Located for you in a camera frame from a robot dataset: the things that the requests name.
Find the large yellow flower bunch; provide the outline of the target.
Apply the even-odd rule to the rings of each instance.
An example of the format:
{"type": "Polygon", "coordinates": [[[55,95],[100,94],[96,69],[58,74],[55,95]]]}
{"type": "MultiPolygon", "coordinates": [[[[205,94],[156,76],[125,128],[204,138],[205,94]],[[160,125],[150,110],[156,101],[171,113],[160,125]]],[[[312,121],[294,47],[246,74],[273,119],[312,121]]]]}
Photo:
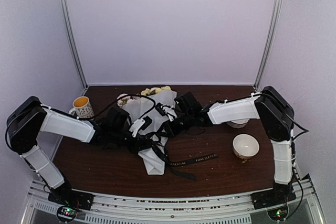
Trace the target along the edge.
{"type": "Polygon", "coordinates": [[[141,95],[150,96],[160,93],[163,90],[171,90],[170,86],[146,88],[141,91],[141,95]]]}

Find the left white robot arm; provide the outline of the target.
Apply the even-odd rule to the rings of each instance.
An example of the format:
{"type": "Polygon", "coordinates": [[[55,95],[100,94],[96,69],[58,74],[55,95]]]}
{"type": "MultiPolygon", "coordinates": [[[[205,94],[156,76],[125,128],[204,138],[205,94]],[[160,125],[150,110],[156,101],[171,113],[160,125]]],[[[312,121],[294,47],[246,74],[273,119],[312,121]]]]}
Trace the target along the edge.
{"type": "Polygon", "coordinates": [[[145,141],[141,131],[155,127],[158,122],[157,105],[143,114],[134,117],[135,113],[121,108],[107,106],[107,116],[96,119],[94,116],[81,118],[70,113],[46,106],[35,97],[29,97],[7,119],[5,142],[7,147],[17,153],[28,166],[45,182],[58,200],[64,205],[71,205],[76,197],[70,183],[51,159],[40,148],[37,136],[40,132],[53,133],[74,138],[83,143],[106,147],[126,145],[139,152],[137,144],[145,141]]]}

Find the white wrapping paper sheet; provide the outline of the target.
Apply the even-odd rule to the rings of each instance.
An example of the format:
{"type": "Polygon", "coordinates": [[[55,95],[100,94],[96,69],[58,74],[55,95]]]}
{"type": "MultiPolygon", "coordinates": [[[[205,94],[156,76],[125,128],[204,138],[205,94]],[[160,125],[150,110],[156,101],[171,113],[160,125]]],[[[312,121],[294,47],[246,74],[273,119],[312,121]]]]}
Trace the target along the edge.
{"type": "Polygon", "coordinates": [[[138,152],[143,159],[145,169],[148,175],[163,175],[165,171],[165,161],[159,155],[164,153],[164,147],[168,141],[168,137],[159,136],[160,126],[169,121],[167,116],[162,116],[155,109],[157,103],[170,105],[175,108],[177,93],[172,90],[163,90],[158,94],[150,96],[142,96],[138,100],[130,102],[122,107],[130,114],[132,123],[135,120],[149,116],[152,123],[145,129],[139,130],[138,134],[148,135],[154,140],[155,150],[148,148],[138,152]]]}

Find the pink flower stem two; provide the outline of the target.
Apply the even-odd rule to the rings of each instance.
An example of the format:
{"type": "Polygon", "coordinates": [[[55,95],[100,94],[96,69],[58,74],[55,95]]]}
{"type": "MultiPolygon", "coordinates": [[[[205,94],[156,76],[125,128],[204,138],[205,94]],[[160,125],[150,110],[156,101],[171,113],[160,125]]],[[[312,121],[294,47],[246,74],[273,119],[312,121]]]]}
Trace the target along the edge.
{"type": "Polygon", "coordinates": [[[124,105],[133,102],[135,100],[138,100],[140,97],[133,96],[133,95],[127,95],[126,93],[120,94],[117,97],[117,105],[119,107],[123,107],[124,105]]]}

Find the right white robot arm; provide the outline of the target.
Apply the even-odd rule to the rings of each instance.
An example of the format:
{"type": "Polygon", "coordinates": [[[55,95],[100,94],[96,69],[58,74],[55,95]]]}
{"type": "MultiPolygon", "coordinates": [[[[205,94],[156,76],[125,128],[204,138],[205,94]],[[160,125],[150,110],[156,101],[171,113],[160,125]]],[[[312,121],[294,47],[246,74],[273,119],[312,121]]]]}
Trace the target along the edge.
{"type": "Polygon", "coordinates": [[[292,178],[294,111],[275,88],[267,86],[262,91],[242,99],[216,101],[206,106],[201,106],[190,92],[175,98],[174,101],[181,112],[172,121],[165,121],[159,128],[159,133],[165,137],[175,137],[194,126],[211,127],[237,120],[261,120],[272,144],[274,181],[278,184],[269,192],[269,199],[272,203],[279,204],[289,196],[287,184],[292,178]]]}

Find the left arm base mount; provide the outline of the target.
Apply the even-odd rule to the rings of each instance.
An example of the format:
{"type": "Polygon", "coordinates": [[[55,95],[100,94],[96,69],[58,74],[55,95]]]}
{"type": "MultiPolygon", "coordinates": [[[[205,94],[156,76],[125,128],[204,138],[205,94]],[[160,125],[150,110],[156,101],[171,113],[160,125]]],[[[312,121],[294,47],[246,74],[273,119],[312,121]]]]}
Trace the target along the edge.
{"type": "Polygon", "coordinates": [[[72,222],[82,210],[90,210],[94,195],[72,189],[69,181],[65,180],[57,188],[52,188],[48,184],[48,200],[60,204],[56,210],[56,217],[63,223],[72,222]]]}

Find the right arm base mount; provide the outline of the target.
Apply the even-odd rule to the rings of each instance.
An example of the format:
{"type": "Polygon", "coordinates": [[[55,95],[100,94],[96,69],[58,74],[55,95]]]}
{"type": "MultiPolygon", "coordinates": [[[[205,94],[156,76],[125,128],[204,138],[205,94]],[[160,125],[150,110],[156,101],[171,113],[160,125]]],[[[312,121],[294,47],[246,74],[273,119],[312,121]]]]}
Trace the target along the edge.
{"type": "Polygon", "coordinates": [[[274,221],[285,221],[289,216],[288,202],[296,199],[293,186],[273,183],[273,188],[251,194],[254,209],[267,208],[268,217],[274,221]]]}

